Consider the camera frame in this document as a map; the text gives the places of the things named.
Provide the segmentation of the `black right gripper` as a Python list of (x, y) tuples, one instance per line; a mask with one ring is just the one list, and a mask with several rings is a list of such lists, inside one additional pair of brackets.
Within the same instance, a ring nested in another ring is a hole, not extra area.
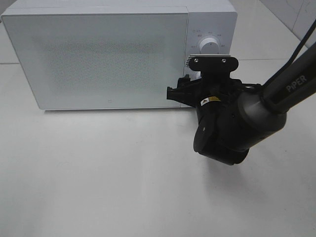
[(191, 80), (184, 76), (177, 81), (177, 88), (167, 87), (166, 99), (195, 108), (197, 117), (213, 113), (234, 102), (242, 92), (257, 92), (259, 83), (243, 83), (230, 77), (211, 77)]

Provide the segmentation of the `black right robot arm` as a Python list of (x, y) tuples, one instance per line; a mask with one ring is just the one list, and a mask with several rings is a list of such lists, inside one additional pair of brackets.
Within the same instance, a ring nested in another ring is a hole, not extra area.
[(316, 91), (316, 48), (296, 48), (288, 62), (264, 84), (231, 78), (238, 60), (230, 55), (190, 55), (187, 66), (200, 73), (168, 87), (168, 100), (195, 108), (196, 153), (219, 162), (241, 163), (249, 149), (283, 129), (287, 112)]

